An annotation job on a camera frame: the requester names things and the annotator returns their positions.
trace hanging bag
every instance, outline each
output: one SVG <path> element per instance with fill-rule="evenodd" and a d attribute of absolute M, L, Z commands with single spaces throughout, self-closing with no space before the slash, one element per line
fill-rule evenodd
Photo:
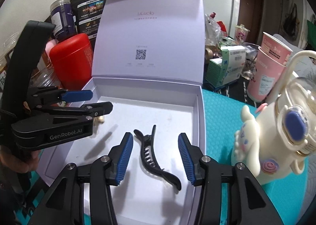
<path fill-rule="evenodd" d="M 284 24 L 283 24 L 284 32 L 290 37 L 297 36 L 298 27 L 296 26 L 296 24 L 297 24 L 296 21 L 297 21 L 297 6 L 294 3 L 293 8 L 292 8 L 292 12 L 285 19 Z"/>

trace pink spiral decoration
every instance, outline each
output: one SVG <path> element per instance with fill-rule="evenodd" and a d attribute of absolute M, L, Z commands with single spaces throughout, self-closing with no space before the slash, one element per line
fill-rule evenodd
<path fill-rule="evenodd" d="M 274 174 L 278 171 L 279 165 L 273 159 L 268 159 L 261 164 L 261 170 L 267 174 Z"/>

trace teal mat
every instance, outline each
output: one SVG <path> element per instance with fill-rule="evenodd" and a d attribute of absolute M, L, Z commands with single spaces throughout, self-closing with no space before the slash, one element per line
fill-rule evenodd
<path fill-rule="evenodd" d="M 245 104 L 206 90 L 203 90 L 203 102 L 206 120 L 206 154 L 220 163 L 230 164 L 234 133 L 241 128 L 240 112 Z M 256 109 L 251 106 L 249 108 L 254 114 Z M 307 185 L 308 160 L 305 167 L 303 174 L 299 176 L 292 173 L 284 179 L 263 186 L 284 225 L 295 225 L 297 222 Z M 221 224 L 226 224 L 226 190 L 226 185 L 223 185 Z"/>

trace product box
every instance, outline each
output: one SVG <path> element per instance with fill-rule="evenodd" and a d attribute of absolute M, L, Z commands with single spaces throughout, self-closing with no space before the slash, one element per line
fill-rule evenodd
<path fill-rule="evenodd" d="M 205 153 L 202 97 L 204 66 L 203 0 L 107 0 L 97 35 L 92 90 L 86 103 L 111 101 L 97 133 L 43 151 L 37 172 L 51 184 L 64 166 L 92 163 L 134 129 L 151 134 L 161 168 L 176 175 L 182 189 L 148 173 L 134 146 L 124 180 L 111 187 L 119 224 L 193 224 L 200 188 L 186 178 L 178 135 L 186 133 Z M 85 185 L 85 213 L 89 213 Z"/>
<path fill-rule="evenodd" d="M 221 58 L 210 60 L 206 74 L 214 90 L 238 80 L 246 59 L 243 46 L 223 46 L 221 51 Z"/>
<path fill-rule="evenodd" d="M 94 49 L 106 0 L 70 0 L 70 2 L 77 32 L 87 34 Z"/>

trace cartoon figure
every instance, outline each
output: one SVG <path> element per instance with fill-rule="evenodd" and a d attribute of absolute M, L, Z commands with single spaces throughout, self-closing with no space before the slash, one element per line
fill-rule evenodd
<path fill-rule="evenodd" d="M 245 36 L 245 35 L 244 35 L 243 33 L 241 33 L 241 32 L 238 34 L 237 37 L 238 37 L 238 40 L 239 40 L 240 43 L 243 43 L 243 42 L 244 42 L 244 36 Z"/>
<path fill-rule="evenodd" d="M 250 113 L 248 106 L 242 108 L 241 120 L 244 124 L 235 133 L 231 164 L 235 165 L 238 162 L 242 162 L 248 167 L 253 176 L 257 177 L 260 173 L 260 127 L 255 117 Z"/>

